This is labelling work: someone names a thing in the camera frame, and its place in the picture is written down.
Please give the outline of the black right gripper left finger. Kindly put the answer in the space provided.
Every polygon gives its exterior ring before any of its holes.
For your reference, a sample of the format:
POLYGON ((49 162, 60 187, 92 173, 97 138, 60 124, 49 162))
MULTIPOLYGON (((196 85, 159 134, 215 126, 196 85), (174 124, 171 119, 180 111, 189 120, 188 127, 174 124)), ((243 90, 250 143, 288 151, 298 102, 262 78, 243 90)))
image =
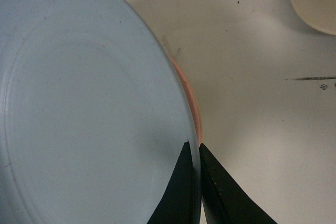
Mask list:
POLYGON ((148 223, 193 223, 195 170, 189 142, 183 144, 166 190, 148 223))

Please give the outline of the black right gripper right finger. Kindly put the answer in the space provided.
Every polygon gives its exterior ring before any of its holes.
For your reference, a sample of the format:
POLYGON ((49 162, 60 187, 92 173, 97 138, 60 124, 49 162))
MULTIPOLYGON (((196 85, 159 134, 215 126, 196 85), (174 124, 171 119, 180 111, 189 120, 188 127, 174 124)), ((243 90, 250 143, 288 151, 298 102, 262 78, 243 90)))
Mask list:
POLYGON ((201 144, 202 201, 207 223, 275 223, 201 144))

